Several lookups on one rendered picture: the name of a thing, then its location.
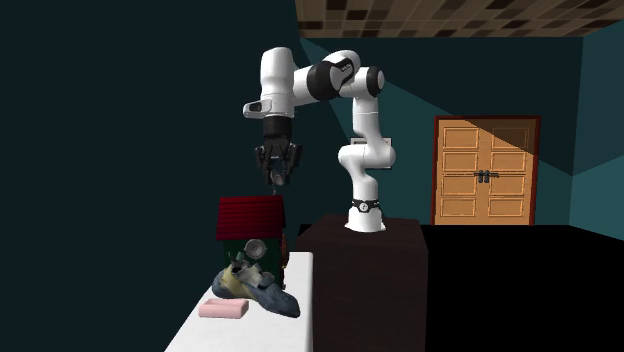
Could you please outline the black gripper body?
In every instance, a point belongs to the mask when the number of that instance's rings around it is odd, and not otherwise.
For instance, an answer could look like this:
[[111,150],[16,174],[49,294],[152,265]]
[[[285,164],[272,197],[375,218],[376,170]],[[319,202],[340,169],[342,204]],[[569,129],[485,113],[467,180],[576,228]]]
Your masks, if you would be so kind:
[[267,116],[262,120],[265,155],[288,155],[291,151],[293,120],[286,116]]

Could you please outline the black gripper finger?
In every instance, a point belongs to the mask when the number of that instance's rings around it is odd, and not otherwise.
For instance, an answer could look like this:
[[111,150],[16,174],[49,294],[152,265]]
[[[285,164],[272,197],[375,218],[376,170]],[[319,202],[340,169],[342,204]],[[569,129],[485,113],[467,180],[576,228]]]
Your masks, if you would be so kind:
[[286,152],[283,154],[282,175],[285,185],[290,183],[290,178],[293,170],[299,166],[302,150],[302,145],[290,143],[287,147]]
[[255,155],[258,168],[263,173],[263,180],[267,185],[272,184],[271,180],[271,146],[258,146],[255,148]]

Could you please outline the red roofed toy house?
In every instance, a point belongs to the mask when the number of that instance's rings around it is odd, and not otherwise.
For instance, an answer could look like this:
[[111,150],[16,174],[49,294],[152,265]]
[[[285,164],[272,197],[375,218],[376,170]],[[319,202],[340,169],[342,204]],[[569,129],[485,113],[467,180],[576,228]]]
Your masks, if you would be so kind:
[[242,253],[243,260],[251,265],[258,263],[284,288],[284,270],[289,260],[285,225],[281,195],[222,197],[216,240],[223,245],[225,265]]

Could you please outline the blue and yellow shoe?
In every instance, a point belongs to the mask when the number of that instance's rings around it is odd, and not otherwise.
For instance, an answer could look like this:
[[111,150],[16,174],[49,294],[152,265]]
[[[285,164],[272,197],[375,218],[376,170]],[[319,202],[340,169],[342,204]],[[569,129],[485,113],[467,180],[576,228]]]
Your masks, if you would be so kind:
[[253,300],[266,311],[282,316],[298,318],[301,314],[297,299],[275,282],[272,273],[246,260],[221,270],[211,289],[218,298]]

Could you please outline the dark robot stand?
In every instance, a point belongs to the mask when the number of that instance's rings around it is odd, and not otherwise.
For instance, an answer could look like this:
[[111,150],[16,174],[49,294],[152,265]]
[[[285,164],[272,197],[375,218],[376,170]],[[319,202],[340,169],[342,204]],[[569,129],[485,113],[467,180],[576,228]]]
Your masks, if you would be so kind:
[[386,229],[347,229],[325,215],[296,250],[313,254],[314,352],[425,352],[428,248],[414,219]]

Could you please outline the pink rectangular tray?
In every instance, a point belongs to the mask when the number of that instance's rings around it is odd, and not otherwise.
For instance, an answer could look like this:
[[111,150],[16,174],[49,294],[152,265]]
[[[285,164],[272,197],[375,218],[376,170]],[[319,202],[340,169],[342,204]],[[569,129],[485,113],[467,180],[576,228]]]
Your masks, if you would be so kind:
[[246,299],[210,298],[198,307],[202,318],[240,319],[249,309]]

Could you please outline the orange double door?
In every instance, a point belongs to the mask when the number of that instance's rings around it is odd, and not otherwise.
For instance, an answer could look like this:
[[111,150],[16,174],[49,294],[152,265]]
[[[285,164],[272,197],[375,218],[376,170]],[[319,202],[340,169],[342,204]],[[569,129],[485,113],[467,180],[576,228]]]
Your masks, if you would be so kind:
[[433,225],[535,223],[539,116],[434,119]]

